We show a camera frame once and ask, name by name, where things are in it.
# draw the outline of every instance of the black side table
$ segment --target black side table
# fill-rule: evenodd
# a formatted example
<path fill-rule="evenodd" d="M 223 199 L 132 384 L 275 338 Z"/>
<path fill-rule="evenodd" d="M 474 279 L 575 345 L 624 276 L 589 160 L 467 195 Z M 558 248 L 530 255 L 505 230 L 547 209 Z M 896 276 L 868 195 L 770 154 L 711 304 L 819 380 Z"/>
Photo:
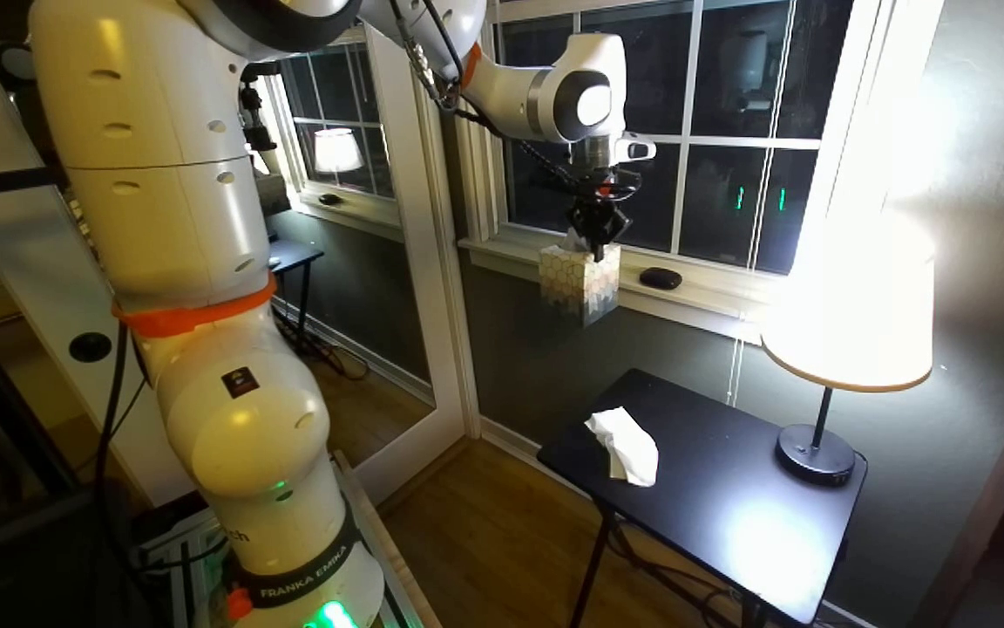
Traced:
<path fill-rule="evenodd" d="M 659 447 L 652 488 L 607 478 L 607 450 L 582 422 L 537 454 L 603 513 L 572 625 L 582 621 L 607 541 L 621 541 L 621 520 L 732 583 L 743 625 L 763 625 L 767 614 L 812 625 L 868 474 L 865 457 L 844 481 L 809 481 L 781 464 L 777 426 L 641 370 L 600 398 L 600 408 L 617 405 Z"/>

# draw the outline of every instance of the window pane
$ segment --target window pane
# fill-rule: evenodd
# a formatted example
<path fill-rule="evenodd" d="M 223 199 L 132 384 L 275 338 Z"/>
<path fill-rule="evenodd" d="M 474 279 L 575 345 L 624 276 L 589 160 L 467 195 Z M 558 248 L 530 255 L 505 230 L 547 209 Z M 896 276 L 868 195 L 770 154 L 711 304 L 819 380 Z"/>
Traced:
<path fill-rule="evenodd" d="M 680 147 L 662 143 L 655 147 L 655 160 L 624 167 L 624 174 L 638 171 L 641 188 L 634 192 L 634 199 L 621 202 L 621 209 L 631 216 L 631 227 L 621 234 L 621 244 L 655 251 L 673 248 L 676 160 Z"/>
<path fill-rule="evenodd" d="M 537 150 L 547 164 L 568 164 L 568 147 L 561 143 L 526 143 L 526 147 Z M 519 143 L 505 143 L 509 220 L 544 230 L 568 230 L 568 209 L 575 195 L 561 188 L 558 174 L 530 150 L 523 150 Z"/>
<path fill-rule="evenodd" d="M 812 171 L 816 150 L 690 150 L 680 255 L 784 276 L 805 223 Z"/>
<path fill-rule="evenodd" d="M 812 171 L 816 171 L 812 150 L 774 154 L 756 269 L 788 276 L 805 223 Z"/>
<path fill-rule="evenodd" d="M 317 94 L 321 94 L 321 119 L 356 119 L 356 98 L 352 98 L 352 70 L 345 49 L 314 52 L 310 66 L 317 73 Z"/>
<path fill-rule="evenodd" d="M 296 119 L 324 119 L 317 80 L 314 80 L 314 70 L 310 70 L 307 56 L 296 56 L 296 59 L 282 63 L 282 84 L 286 84 L 286 94 L 289 94 L 289 112 Z"/>
<path fill-rule="evenodd" d="M 781 136 L 823 136 L 826 101 L 837 84 L 851 0 L 802 0 L 784 80 Z"/>
<path fill-rule="evenodd" d="M 680 255 L 722 265 L 750 262 L 760 167 L 763 150 L 690 150 Z"/>
<path fill-rule="evenodd" d="M 359 150 L 366 164 L 363 167 L 366 181 L 359 181 L 359 188 L 373 195 L 394 195 L 383 129 L 363 129 L 359 136 L 363 136 Z"/>
<path fill-rule="evenodd" d="M 314 126 L 314 122 L 293 122 L 293 133 L 296 133 L 296 143 L 300 143 L 300 157 L 303 157 L 303 174 L 310 181 L 321 181 L 317 167 L 314 167 L 314 136 L 317 129 L 324 126 Z"/>
<path fill-rule="evenodd" d="M 499 59 L 505 66 L 551 66 L 572 35 L 572 17 L 519 21 L 499 28 Z"/>
<path fill-rule="evenodd" d="M 788 0 L 708 0 L 694 136 L 767 136 Z"/>
<path fill-rule="evenodd" d="M 614 31 L 628 49 L 628 129 L 680 133 L 690 3 L 652 3 L 582 17 L 582 31 Z"/>

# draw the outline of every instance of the wall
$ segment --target wall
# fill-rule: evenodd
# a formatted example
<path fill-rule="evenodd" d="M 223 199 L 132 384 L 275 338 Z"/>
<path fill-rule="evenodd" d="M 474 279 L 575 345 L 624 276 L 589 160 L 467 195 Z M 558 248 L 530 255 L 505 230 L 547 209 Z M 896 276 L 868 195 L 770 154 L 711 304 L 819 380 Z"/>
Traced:
<path fill-rule="evenodd" d="M 899 394 L 837 394 L 830 429 L 872 464 L 833 600 L 913 625 L 1004 447 L 1004 3 L 948 0 L 899 133 L 892 206 L 938 241 L 938 366 Z M 481 412 L 530 440 L 645 366 L 763 415 L 812 422 L 819 391 L 760 349 L 617 311 L 589 331 L 537 286 L 464 265 Z"/>
<path fill-rule="evenodd" d="M 310 241 L 324 258 L 310 269 L 310 314 L 363 342 L 401 370 L 429 380 L 429 359 L 404 262 L 404 244 L 349 230 L 310 213 L 279 213 L 279 237 Z M 300 276 L 282 283 L 300 300 Z"/>

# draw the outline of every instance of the mirror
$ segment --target mirror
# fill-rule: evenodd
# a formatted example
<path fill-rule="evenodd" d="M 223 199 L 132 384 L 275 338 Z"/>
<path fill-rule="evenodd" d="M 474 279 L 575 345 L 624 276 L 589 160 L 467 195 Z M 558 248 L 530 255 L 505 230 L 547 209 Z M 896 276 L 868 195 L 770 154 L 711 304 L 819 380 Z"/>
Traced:
<path fill-rule="evenodd" d="M 286 202 L 265 202 L 272 248 L 310 244 L 314 262 L 279 272 L 286 321 L 307 314 L 303 359 L 331 408 L 331 447 L 352 464 L 380 454 L 432 408 L 429 352 L 404 251 L 387 119 L 401 115 L 373 80 L 373 45 L 352 28 L 335 45 L 275 63 L 258 91 L 279 140 Z"/>

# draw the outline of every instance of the cable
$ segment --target cable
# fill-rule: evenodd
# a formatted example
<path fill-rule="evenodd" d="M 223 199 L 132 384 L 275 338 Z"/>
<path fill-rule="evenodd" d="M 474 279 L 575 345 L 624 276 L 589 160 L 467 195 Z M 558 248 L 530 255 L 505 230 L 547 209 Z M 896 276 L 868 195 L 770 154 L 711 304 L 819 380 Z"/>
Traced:
<path fill-rule="evenodd" d="M 551 157 L 544 157 L 530 140 L 516 140 L 516 147 L 530 154 L 533 160 L 540 160 L 540 167 L 551 171 L 568 192 L 575 192 L 579 178 L 565 164 L 554 164 Z"/>
<path fill-rule="evenodd" d="M 711 628 L 715 621 L 725 625 L 725 628 L 732 628 L 732 621 L 722 618 L 722 614 L 711 607 L 711 604 L 722 600 L 722 597 L 725 597 L 725 600 L 736 600 L 736 597 L 732 597 L 729 590 L 722 590 L 718 583 L 711 583 L 711 579 L 704 579 L 704 576 L 694 576 L 694 572 L 687 572 L 687 569 L 676 569 L 676 565 L 662 565 L 662 562 L 641 558 L 641 555 L 631 548 L 631 541 L 624 537 L 624 530 L 610 534 L 610 551 L 621 555 L 621 558 L 631 562 L 631 565 L 652 569 L 655 576 L 662 572 L 659 579 L 676 576 L 676 579 L 687 579 L 687 583 L 701 586 L 704 593 L 694 597 L 694 593 L 666 583 L 669 590 L 676 590 L 676 593 L 704 618 L 708 628 Z"/>
<path fill-rule="evenodd" d="M 446 28 L 443 28 L 443 21 L 439 21 L 436 3 L 425 0 L 425 10 L 429 10 L 429 17 L 432 17 L 432 24 L 436 24 L 436 31 L 439 31 L 439 38 L 443 38 L 446 56 L 453 56 L 453 63 L 457 63 L 457 77 L 464 77 L 464 59 L 457 56 L 457 45 L 453 45 L 453 38 L 446 35 Z"/>
<path fill-rule="evenodd" d="M 94 447 L 94 506 L 98 506 L 98 527 L 119 562 L 119 569 L 126 572 L 129 586 L 143 597 L 146 614 L 153 625 L 167 628 L 157 600 L 150 597 L 143 576 L 129 565 L 129 555 L 122 551 L 122 541 L 115 537 L 115 523 L 108 520 L 108 454 L 112 454 L 112 440 L 115 440 L 115 412 L 119 412 L 119 398 L 122 398 L 122 377 L 126 377 L 126 345 L 129 345 L 129 331 L 126 324 L 119 324 L 119 342 L 115 342 L 115 370 L 112 370 L 112 387 L 108 387 L 108 408 L 105 408 L 105 426 L 98 433 L 98 447 Z"/>
<path fill-rule="evenodd" d="M 139 380 L 139 387 L 129 394 L 122 415 L 112 426 L 112 440 L 119 436 L 122 422 L 129 419 L 129 412 L 139 405 L 146 380 Z"/>
<path fill-rule="evenodd" d="M 195 551 L 195 555 L 185 555 L 185 558 L 178 558 L 178 562 L 146 562 L 143 572 L 185 569 L 185 565 L 195 565 L 195 562 L 202 562 L 202 558 L 213 558 L 213 555 L 223 551 L 223 548 L 227 548 L 227 537 L 220 537 L 213 548 Z"/>

